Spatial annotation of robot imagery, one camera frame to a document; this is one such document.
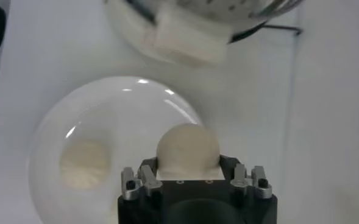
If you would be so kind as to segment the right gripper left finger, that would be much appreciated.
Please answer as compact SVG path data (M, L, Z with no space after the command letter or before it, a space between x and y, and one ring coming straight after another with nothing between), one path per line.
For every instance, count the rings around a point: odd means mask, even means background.
M163 183L157 179L157 157L144 159L137 174L131 167L125 167L121 172L121 196L124 200L137 200L143 191L147 197L159 197L162 194Z

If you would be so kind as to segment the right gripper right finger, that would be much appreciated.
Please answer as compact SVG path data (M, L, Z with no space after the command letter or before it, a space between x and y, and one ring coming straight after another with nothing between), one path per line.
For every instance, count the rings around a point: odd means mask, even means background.
M272 186L270 185L263 166L255 166L251 174L247 174L246 166L237 158L220 155L219 166L226 180L234 190L238 190L243 195L248 194L248 189L253 189L255 198L268 200L272 198Z

